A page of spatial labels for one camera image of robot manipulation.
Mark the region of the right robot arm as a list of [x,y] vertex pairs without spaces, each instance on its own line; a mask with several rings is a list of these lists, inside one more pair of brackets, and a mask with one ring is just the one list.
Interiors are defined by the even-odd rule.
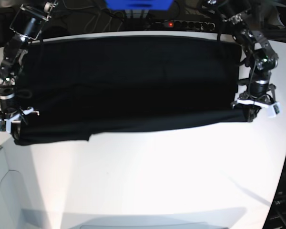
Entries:
[[14,139],[20,137],[21,125],[28,123],[27,115],[39,113],[33,107],[25,108],[19,103],[19,99],[32,96],[30,90],[17,86],[23,70],[22,59],[28,53],[29,43],[39,40],[57,5],[56,0],[22,4],[10,24],[14,35],[4,46],[0,63],[0,132],[11,134]]

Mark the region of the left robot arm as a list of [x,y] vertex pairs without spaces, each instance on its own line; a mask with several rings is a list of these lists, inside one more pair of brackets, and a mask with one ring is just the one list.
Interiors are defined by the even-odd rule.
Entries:
[[252,122],[261,109],[267,109],[271,117],[280,113],[276,101],[276,87],[270,83],[272,70],[277,67],[278,55],[264,34],[258,30],[254,0],[200,0],[198,10],[206,15],[218,16],[222,25],[229,26],[231,34],[245,53],[240,65],[250,68],[249,76],[238,81],[246,90],[232,102],[240,107],[245,118]]

